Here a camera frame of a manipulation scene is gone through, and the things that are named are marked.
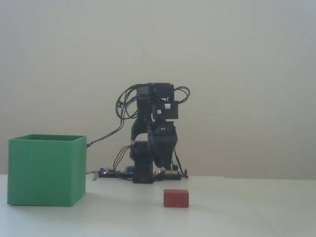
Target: cable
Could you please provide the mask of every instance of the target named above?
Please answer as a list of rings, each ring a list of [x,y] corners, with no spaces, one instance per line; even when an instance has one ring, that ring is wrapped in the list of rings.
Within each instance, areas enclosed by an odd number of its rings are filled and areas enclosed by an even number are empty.
[[[186,95],[186,97],[183,100],[179,101],[179,104],[182,104],[182,103],[186,102],[188,100],[189,96],[190,96],[189,88],[187,88],[186,86],[180,86],[180,87],[177,87],[177,88],[174,89],[174,91],[176,91],[176,90],[180,90],[180,91],[184,92],[185,95]]]
[[[117,133],[118,131],[120,131],[123,126],[124,126],[124,121],[126,119],[135,119],[138,115],[138,111],[136,110],[132,115],[130,115],[127,111],[127,107],[130,106],[133,102],[136,101],[137,97],[134,96],[132,97],[130,100],[128,100],[129,96],[131,95],[131,93],[133,91],[135,91],[137,88],[141,87],[141,86],[145,86],[145,84],[136,84],[133,86],[130,86],[128,89],[126,89],[118,98],[116,105],[115,105],[115,112],[116,115],[119,117],[120,119],[120,123],[119,123],[119,127],[117,129],[115,129],[113,132],[110,132],[109,134],[93,141],[87,144],[87,148],[91,147],[91,145],[95,142],[101,141],[103,139],[106,139],[110,136],[112,136],[113,134]]]
[[[180,160],[179,160],[179,158],[177,156],[177,153],[176,153],[176,150],[174,150],[174,155],[176,156],[176,160],[178,162],[178,165],[179,165],[179,168],[180,168],[180,171],[181,171],[182,175],[187,178],[188,177],[187,172],[183,172]]]
[[[124,157],[126,151],[129,150],[129,149],[130,149],[130,146],[125,146],[119,151],[117,157],[115,158],[115,160],[113,162],[113,169],[114,169],[114,171],[116,171],[116,169],[117,169],[119,163],[121,162],[122,158]]]
[[[132,179],[125,178],[125,177],[121,176],[119,172],[117,172],[117,167],[118,167],[119,163],[121,162],[121,160],[123,159],[125,153],[126,153],[129,149],[130,149],[130,146],[125,146],[125,147],[123,147],[123,148],[119,151],[117,157],[115,158],[115,160],[114,160],[114,162],[113,162],[113,170],[114,170],[114,174],[115,174],[117,177],[122,178],[122,179],[125,179],[125,180],[132,181]]]

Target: red block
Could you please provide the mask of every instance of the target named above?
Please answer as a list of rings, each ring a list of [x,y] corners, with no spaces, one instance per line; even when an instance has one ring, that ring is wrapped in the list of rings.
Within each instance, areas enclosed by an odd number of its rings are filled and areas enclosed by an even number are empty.
[[[189,191],[186,189],[164,189],[164,207],[189,207]]]

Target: green box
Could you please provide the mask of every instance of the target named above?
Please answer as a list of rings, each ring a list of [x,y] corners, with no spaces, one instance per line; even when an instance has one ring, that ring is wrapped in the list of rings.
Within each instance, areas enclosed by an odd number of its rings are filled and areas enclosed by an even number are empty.
[[[30,134],[9,140],[11,205],[72,206],[85,193],[86,136]]]

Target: white wall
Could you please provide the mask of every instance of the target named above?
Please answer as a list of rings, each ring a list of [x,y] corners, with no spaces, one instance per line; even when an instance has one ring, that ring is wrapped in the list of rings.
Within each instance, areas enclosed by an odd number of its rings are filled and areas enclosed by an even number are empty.
[[[175,122],[190,174],[315,179],[315,26],[313,0],[3,0],[0,173],[9,138],[92,141],[125,88],[171,82],[192,93]],[[131,125],[88,149],[88,170]]]

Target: white table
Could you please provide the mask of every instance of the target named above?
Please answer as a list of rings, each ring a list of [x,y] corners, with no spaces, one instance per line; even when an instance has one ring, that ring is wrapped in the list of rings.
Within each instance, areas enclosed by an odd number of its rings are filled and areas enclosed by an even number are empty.
[[[87,175],[73,207],[6,205],[0,237],[316,237],[316,181],[190,177],[152,185]],[[189,208],[164,208],[163,189],[188,189]]]

